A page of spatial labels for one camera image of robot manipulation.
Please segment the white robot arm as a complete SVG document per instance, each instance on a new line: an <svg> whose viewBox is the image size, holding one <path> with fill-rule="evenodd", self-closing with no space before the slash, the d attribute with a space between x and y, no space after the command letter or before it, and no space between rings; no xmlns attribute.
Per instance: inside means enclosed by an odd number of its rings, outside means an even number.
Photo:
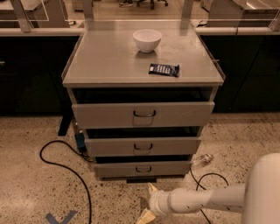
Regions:
<svg viewBox="0 0 280 224"><path fill-rule="evenodd" d="M149 185L149 206L136 224L148 224L167 214L189 214L202 208L241 214L241 224L280 224L280 154L260 157L244 184L211 190L158 190Z"/></svg>

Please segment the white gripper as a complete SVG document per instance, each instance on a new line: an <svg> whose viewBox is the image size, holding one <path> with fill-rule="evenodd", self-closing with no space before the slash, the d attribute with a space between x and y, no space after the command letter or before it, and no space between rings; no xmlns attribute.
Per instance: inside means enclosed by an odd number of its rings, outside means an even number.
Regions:
<svg viewBox="0 0 280 224"><path fill-rule="evenodd" d="M148 183L150 194L149 207L145 208L136 221L136 224L148 224L156 219L156 216L173 214L171 196L172 191L158 190L152 183Z"/></svg>

